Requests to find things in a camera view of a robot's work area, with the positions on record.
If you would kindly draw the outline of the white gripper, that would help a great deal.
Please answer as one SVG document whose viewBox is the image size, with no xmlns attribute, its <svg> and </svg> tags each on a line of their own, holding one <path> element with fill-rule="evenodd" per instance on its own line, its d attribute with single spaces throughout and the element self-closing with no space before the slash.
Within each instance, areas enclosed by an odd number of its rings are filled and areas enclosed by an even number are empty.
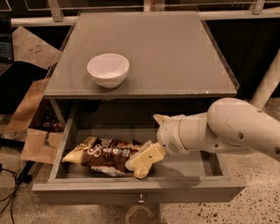
<svg viewBox="0 0 280 224">
<path fill-rule="evenodd" d="M 221 148 L 217 136 L 207 125 L 205 113 L 171 117 L 154 114 L 153 118 L 159 124 L 158 143 L 147 141 L 125 163 L 136 178 L 145 178 L 152 165 L 164 159 L 165 151 L 171 155 L 186 155 L 196 150 L 216 153 Z"/>
</svg>

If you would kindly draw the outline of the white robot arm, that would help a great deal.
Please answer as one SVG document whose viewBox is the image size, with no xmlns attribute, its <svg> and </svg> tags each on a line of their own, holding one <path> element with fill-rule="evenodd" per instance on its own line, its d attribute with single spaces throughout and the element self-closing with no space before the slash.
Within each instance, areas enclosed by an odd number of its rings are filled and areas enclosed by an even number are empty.
<svg viewBox="0 0 280 224">
<path fill-rule="evenodd" d="M 166 154 L 186 155 L 197 150 L 225 153 L 252 149 L 280 162 L 280 121 L 262 111 L 279 82 L 280 49 L 250 101 L 222 98 L 201 114 L 156 114 L 157 142 L 146 142 L 129 158 L 126 168 L 142 179 Z"/>
</svg>

